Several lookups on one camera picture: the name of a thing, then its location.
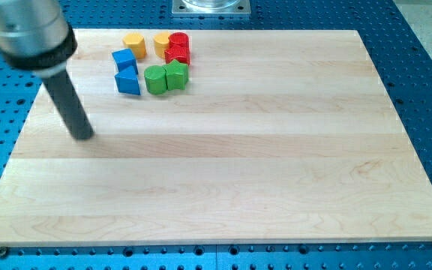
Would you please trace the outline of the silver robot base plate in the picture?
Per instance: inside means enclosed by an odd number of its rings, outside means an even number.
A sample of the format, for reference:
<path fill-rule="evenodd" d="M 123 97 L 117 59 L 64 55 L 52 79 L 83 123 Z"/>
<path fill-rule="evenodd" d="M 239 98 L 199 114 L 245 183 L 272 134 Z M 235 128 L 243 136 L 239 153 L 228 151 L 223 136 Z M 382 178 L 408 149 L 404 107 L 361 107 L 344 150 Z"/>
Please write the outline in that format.
<path fill-rule="evenodd" d="M 250 15 L 249 0 L 172 0 L 172 14 L 178 16 Z"/>

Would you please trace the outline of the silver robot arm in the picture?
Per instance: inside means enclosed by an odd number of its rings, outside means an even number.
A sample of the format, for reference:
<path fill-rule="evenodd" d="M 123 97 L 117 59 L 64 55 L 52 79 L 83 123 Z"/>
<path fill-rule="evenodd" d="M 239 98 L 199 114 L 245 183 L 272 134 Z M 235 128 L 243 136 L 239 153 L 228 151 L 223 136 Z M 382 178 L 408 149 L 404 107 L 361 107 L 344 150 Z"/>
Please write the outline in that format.
<path fill-rule="evenodd" d="M 74 30 L 56 0 L 0 0 L 0 50 L 12 67 L 41 79 L 75 140 L 94 134 L 67 72 L 77 50 Z"/>

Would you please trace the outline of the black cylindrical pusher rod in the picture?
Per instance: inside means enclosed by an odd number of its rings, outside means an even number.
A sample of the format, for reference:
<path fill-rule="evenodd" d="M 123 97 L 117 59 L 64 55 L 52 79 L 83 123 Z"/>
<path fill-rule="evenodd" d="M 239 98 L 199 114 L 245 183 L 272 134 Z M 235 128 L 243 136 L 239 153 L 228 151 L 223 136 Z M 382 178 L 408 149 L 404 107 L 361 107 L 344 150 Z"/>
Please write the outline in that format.
<path fill-rule="evenodd" d="M 42 82 L 71 137 L 88 140 L 94 135 L 89 118 L 66 70 L 43 78 Z"/>

